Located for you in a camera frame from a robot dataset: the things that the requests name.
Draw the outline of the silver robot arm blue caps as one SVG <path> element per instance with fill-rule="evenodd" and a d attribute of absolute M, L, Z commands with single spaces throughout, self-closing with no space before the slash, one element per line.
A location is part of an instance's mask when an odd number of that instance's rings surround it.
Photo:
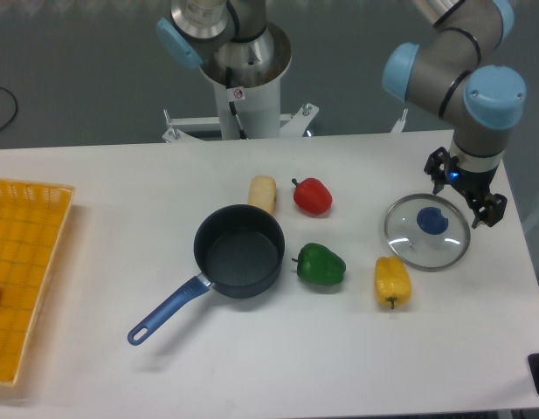
<path fill-rule="evenodd" d="M 427 47 L 405 43 L 389 56 L 384 89 L 453 126 L 449 148 L 425 164 L 435 191 L 450 186 L 473 211 L 474 223 L 493 226 L 507 200 L 490 189 L 522 117 L 527 89 L 505 66 L 483 65 L 514 24 L 507 1 L 418 1 L 438 36 Z M 211 82 L 224 139 L 293 138 L 316 115 L 305 105 L 280 111 L 280 81 L 292 51 L 285 32 L 268 21 L 262 1 L 175 1 L 156 33 L 180 65 Z"/>

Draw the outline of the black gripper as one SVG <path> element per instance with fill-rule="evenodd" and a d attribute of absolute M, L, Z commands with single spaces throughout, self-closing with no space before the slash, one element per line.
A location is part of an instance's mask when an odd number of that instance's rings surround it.
<path fill-rule="evenodd" d="M 465 197 L 473 211 L 472 228 L 475 229 L 480 224 L 493 227 L 504 217 L 508 199 L 490 191 L 498 167 L 499 155 L 477 157 L 466 153 L 449 154 L 445 148 L 438 148 L 428 156 L 424 172 L 431 178 L 434 195 L 449 184 Z"/>

